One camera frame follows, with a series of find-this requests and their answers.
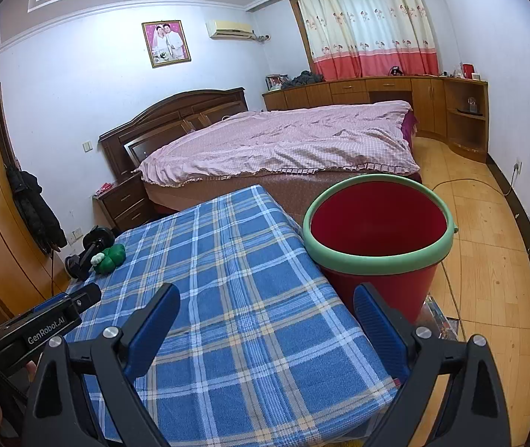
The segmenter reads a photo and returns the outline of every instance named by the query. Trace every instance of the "blue plaid tablecloth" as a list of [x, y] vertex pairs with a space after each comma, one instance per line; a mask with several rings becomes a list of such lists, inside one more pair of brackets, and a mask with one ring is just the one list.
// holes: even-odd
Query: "blue plaid tablecloth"
[[[173, 446], [321, 445], [361, 436], [396, 393], [362, 329], [261, 188], [125, 232], [126, 261], [92, 276], [101, 302], [67, 339], [96, 337], [176, 284], [181, 309], [135, 389]], [[95, 378], [106, 437], [118, 435]]]

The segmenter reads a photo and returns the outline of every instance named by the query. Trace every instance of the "framed wedding photo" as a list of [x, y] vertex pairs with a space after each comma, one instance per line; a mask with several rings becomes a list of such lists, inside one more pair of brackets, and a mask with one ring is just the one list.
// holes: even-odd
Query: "framed wedding photo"
[[153, 68], [191, 61], [180, 20], [147, 22], [141, 26]]

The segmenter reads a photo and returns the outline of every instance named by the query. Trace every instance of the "curtain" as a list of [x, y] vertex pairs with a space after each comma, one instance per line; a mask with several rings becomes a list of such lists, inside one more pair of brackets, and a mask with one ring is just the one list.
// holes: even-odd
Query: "curtain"
[[422, 0], [298, 0], [313, 61], [325, 80], [439, 73]]

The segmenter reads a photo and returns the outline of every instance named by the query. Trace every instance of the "pink bedspread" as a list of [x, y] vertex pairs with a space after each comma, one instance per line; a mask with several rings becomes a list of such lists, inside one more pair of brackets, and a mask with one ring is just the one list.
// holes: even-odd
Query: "pink bedspread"
[[320, 170], [419, 171], [401, 125], [404, 101], [237, 114], [156, 150], [143, 179], [182, 186], [206, 179]]

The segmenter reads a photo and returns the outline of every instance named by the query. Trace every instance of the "bride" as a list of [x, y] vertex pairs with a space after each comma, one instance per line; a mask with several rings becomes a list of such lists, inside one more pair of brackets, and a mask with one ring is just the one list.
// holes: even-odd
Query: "bride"
[[159, 57], [166, 61], [172, 60], [172, 53], [168, 47], [166, 32], [164, 32], [163, 26], [156, 26], [156, 29], [154, 30], [154, 40], [151, 47], [154, 57]]

